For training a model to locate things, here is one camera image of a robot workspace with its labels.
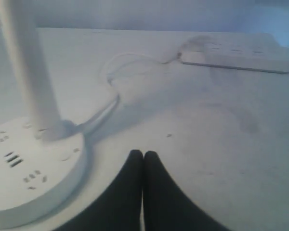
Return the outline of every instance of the white power strip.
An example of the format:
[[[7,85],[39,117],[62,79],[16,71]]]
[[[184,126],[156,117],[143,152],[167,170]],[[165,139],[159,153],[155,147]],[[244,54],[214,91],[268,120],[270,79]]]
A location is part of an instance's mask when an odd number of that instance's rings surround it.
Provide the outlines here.
[[[197,36],[179,52],[183,64],[289,73],[289,48],[266,33]]]

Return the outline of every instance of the cable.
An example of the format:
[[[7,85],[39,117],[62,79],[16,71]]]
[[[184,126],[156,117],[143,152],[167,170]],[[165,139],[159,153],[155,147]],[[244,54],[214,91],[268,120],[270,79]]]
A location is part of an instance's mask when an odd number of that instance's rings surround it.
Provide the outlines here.
[[[89,119],[87,122],[82,123],[78,125],[78,131],[81,131],[85,134],[88,133],[93,133],[96,128],[102,123],[105,122],[110,114],[115,110],[116,106],[119,103],[119,92],[117,91],[116,88],[112,86],[111,80],[108,79],[108,69],[110,65],[119,57],[123,56],[138,56],[138,57],[143,57],[148,60],[154,61],[158,64],[169,64],[172,61],[176,60],[177,57],[173,57],[169,59],[168,61],[165,62],[160,62],[153,57],[145,54],[137,54],[137,53],[132,53],[132,52],[127,52],[127,53],[120,53],[115,56],[113,56],[111,59],[109,59],[102,67],[100,73],[99,73],[99,78],[103,81],[103,84],[106,86],[108,91],[110,92],[110,97],[109,100],[107,100],[107,103],[103,106],[101,106],[97,112],[93,115],[91,119]]]

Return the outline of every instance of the wall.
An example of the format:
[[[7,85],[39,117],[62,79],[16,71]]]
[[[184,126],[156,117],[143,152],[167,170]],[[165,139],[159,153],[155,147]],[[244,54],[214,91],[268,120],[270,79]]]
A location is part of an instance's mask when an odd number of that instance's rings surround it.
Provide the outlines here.
[[[289,0],[32,0],[40,27],[264,31],[289,46]]]

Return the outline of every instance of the white desk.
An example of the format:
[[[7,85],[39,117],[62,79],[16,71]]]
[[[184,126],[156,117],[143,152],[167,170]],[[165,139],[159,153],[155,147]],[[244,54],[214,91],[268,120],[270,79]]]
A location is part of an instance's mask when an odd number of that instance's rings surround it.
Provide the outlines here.
[[[62,115],[79,122],[73,108],[85,115],[97,107],[94,98],[107,95],[97,74],[113,55],[160,58],[197,34],[40,29]],[[138,148],[157,151],[186,195],[233,231],[289,231],[289,75],[139,61],[113,83],[121,102],[88,138],[90,183],[49,219],[14,230],[61,225],[94,201]],[[0,35],[0,123],[24,114]]]

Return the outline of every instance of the lamp base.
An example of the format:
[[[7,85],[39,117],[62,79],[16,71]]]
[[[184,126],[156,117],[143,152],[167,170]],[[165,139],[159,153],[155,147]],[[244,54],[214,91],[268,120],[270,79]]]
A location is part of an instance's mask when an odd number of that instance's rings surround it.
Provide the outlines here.
[[[0,125],[0,229],[27,224],[58,207],[85,172],[81,133],[42,143],[27,121]]]

